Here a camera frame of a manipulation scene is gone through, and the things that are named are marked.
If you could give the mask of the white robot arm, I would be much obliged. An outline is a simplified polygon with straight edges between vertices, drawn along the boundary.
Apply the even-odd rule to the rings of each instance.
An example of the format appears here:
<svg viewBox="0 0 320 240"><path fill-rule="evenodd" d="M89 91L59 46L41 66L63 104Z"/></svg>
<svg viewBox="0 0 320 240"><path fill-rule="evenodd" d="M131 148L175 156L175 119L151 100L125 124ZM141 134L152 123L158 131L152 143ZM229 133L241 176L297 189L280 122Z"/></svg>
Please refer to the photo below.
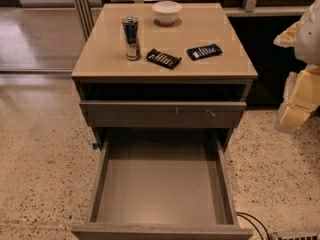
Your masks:
<svg viewBox="0 0 320 240"><path fill-rule="evenodd" d="M315 0L300 20L279 34L277 46L294 48L295 57L306 63L299 73L290 72L276 129L282 133L298 130L320 106L320 0Z"/></svg>

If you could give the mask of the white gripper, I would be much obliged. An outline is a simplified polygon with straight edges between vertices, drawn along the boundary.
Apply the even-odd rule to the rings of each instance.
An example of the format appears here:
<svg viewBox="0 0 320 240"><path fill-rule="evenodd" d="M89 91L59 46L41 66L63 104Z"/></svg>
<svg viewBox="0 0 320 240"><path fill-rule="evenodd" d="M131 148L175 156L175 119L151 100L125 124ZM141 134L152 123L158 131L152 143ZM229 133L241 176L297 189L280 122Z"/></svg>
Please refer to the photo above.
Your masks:
<svg viewBox="0 0 320 240"><path fill-rule="evenodd" d="M279 47L294 47L298 23L276 36L273 44ZM307 66L299 74L291 72L284 92L279 123L287 127L302 126L320 106L320 67Z"/></svg>

